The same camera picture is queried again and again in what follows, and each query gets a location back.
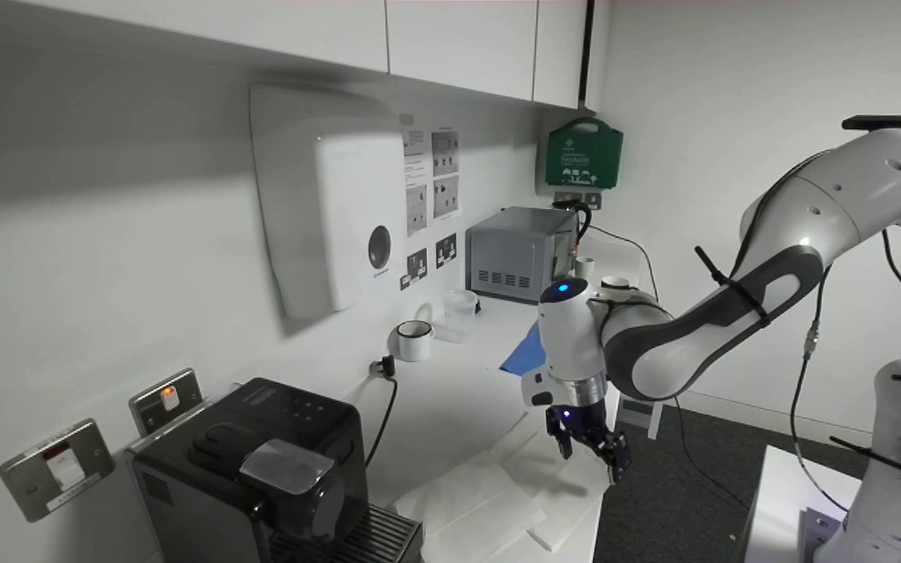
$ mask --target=black coffee machine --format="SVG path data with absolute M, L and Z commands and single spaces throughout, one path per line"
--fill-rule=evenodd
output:
M 166 563 L 419 559 L 365 497 L 358 412 L 252 377 L 133 456 Z

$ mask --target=wall-mounted device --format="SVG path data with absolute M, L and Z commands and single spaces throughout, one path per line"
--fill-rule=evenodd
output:
M 537 303 L 576 262 L 576 213 L 510 206 L 466 232 L 468 289 Z
M 0 465 L 0 478 L 28 522 L 64 506 L 110 472 L 111 456 L 93 418 Z
M 379 100 L 250 90 L 263 232 L 283 320 L 317 323 L 402 274 L 402 134 Z
M 413 563 L 423 525 L 370 506 L 358 412 L 252 377 L 133 456 L 166 563 Z
M 204 395 L 197 384 L 197 373 L 181 369 L 173 377 L 133 395 L 128 406 L 130 406 L 130 417 L 136 423 L 136 432 L 150 433 L 150 432 L 169 425 L 173 418 L 197 409 L 201 404 L 204 404 Z

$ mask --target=white table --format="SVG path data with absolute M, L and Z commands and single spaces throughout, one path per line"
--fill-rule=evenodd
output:
M 487 300 L 482 314 L 458 314 L 451 323 L 466 335 L 466 342 L 436 342 L 424 363 L 396 363 L 396 406 L 370 469 L 370 490 L 379 506 L 392 506 L 407 490 L 443 474 L 482 451 L 492 451 L 527 412 L 520 395 L 520 377 L 497 373 L 497 364 L 532 327 L 534 306 Z M 383 380 L 375 380 L 371 387 L 370 400 L 375 406 L 370 412 L 382 412 L 388 387 Z M 375 425 L 379 417 L 365 418 L 365 433 L 375 433 Z M 600 501 L 600 493 L 589 497 L 591 508 L 560 549 L 544 549 L 534 538 L 515 538 L 494 559 L 591 563 Z
M 809 460 L 804 460 L 804 465 L 838 504 L 855 504 L 861 488 L 858 478 Z M 806 506 L 841 518 L 841 513 L 806 481 L 794 453 L 766 448 L 745 559 L 799 563 L 799 522 Z

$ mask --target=robotic arm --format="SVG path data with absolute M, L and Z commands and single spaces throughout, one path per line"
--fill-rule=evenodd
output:
M 901 225 L 901 118 L 867 114 L 845 128 L 867 134 L 804 160 L 745 213 L 728 274 L 701 253 L 723 286 L 694 308 L 668 314 L 633 286 L 594 295 L 582 279 L 555 280 L 537 314 L 555 412 L 597 409 L 606 380 L 639 400 L 678 396 L 710 363 L 806 298 L 841 253 Z

